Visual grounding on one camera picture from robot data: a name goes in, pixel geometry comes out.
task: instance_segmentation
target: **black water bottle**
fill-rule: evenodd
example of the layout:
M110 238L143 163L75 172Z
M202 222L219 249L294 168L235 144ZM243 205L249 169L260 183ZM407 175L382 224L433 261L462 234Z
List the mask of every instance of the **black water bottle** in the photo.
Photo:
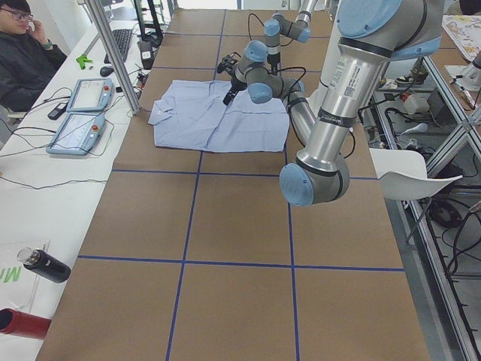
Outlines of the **black water bottle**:
M58 284L66 281L70 276L70 267L43 250L23 248L18 253L17 259L23 263L23 267Z

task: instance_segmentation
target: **phone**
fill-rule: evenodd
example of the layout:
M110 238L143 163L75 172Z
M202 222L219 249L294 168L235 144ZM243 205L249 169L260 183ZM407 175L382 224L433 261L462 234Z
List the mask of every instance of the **phone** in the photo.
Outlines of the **phone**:
M57 120L67 109L67 102L59 103L57 106L47 115L51 120Z

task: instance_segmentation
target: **table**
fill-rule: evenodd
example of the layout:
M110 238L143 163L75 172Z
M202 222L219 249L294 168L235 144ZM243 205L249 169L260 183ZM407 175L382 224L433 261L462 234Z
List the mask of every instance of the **table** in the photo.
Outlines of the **table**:
M153 145L153 101L173 79L227 80L216 64L247 44L248 13L174 13L38 360L428 359L361 126L347 194L309 208L278 187L292 133L281 153ZM307 93L331 32L316 16L311 47L282 55Z
M131 29L135 22L113 21L111 25L113 28ZM77 79L100 77L98 72L104 65L105 55L100 41L95 43L89 53L89 58L94 60L93 69L89 69L87 64L85 70L80 70L75 61L88 47L95 34L96 29L93 26L72 50L71 55L40 96L38 103L62 87L73 89ZM136 45L132 44L126 62L129 72L138 68L135 63L141 63L140 54ZM115 74L111 77L118 86ZM56 94L56 96L69 95L70 91L67 89L62 89ZM58 102L60 100L32 111L22 121L21 126L57 129L65 115L53 121L47 118L47 114ZM101 156L51 156L45 152L44 148L6 156L31 149L21 138L13 135L0 152L0 156L2 156L0 157L0 171L3 172L4 177L10 180L36 187L70 180L106 181L131 118L125 99L120 99L106 113L106 118L115 127L107 124L104 135L92 149L92 152L96 154L105 150ZM51 133L32 129L19 131L19 134L29 135L25 138L36 147L48 144L52 138ZM2 198L2 209L0 210L2 240L0 242L3 244L21 241L49 241L49 253L73 266L103 190L104 183L78 183L45 190L31 190L0 180L0 197ZM65 284L54 284L43 278L40 279L31 313L51 318L55 314L64 288ZM32 360L38 353L41 344L41 341L11 336L11 340L0 341L0 355L9 355L9 359L16 361Z

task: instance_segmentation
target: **folded shirt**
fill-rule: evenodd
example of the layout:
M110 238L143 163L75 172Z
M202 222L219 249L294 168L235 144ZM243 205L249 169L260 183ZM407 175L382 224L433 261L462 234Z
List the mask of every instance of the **folded shirt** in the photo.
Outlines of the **folded shirt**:
M155 145L219 153L282 151L289 129L283 103L257 105L243 91L225 106L230 87L228 81L174 80L149 118Z

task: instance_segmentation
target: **eyeglasses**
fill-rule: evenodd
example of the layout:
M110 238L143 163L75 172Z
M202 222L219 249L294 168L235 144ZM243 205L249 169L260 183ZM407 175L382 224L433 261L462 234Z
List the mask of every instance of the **eyeglasses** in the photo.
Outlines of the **eyeglasses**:
M8 13L12 14L12 17L16 21L21 21L23 19L25 19L27 21L33 20L33 15L31 15L29 13L20 13L19 11L10 11L10 10L3 9L3 8L0 8L0 10L7 11Z

